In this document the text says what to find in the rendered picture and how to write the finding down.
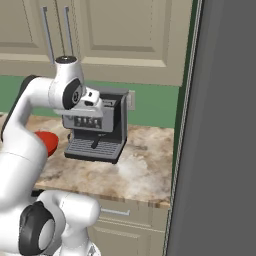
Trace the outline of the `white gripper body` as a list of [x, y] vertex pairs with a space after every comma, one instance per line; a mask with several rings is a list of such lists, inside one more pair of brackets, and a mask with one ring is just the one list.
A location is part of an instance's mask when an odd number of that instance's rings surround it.
[[103, 102], [101, 99], [97, 101], [94, 106], [87, 106], [85, 100], [81, 99], [79, 103], [70, 110], [57, 110], [54, 112], [58, 115], [66, 116], [83, 116], [83, 117], [102, 117], [103, 116]]

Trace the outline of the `red bowl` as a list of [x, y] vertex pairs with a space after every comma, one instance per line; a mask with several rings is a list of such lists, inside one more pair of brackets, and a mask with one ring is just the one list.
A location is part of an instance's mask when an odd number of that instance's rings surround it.
[[48, 131], [35, 131], [35, 134], [43, 141], [47, 148], [48, 156], [51, 156], [58, 147], [58, 136]]

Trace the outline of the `beige base cabinet door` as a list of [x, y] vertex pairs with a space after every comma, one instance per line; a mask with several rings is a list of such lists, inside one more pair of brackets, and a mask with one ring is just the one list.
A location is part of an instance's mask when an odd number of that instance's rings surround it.
[[164, 231], [98, 222], [88, 228], [102, 256], [162, 256]]

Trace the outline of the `grey espresso coffee machine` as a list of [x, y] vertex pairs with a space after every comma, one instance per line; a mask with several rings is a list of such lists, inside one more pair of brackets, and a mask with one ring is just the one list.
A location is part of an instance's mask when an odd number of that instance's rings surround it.
[[62, 116], [67, 136], [66, 158], [116, 164], [127, 141], [128, 90], [95, 87], [103, 102], [102, 117]]

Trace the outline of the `beige drawer front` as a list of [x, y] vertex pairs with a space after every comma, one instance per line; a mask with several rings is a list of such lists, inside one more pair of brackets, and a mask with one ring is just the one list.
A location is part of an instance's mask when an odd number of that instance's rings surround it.
[[98, 198], [101, 208], [126, 212], [129, 216], [120, 216], [101, 212], [98, 224], [148, 229], [163, 232], [166, 230], [168, 209], [157, 208], [146, 202], [123, 198]]

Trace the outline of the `grey fridge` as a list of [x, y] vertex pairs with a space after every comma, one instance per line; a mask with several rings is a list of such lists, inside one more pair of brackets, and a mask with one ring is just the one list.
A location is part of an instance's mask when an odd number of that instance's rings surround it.
[[199, 0], [166, 256], [256, 256], [256, 0]]

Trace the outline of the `white wall socket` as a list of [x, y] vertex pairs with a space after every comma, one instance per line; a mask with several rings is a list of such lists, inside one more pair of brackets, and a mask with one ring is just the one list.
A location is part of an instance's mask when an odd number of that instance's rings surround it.
[[135, 110], [135, 92], [133, 90], [130, 90], [127, 96], [127, 106], [130, 111]]

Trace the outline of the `beige wall cabinet door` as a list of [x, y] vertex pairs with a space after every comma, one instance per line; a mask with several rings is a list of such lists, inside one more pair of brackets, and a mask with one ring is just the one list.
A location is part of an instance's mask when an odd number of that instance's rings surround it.
[[47, 7], [51, 42], [60, 48], [55, 0], [0, 0], [0, 60], [50, 63], [41, 7]]
[[56, 0], [87, 80], [180, 86], [193, 0]]

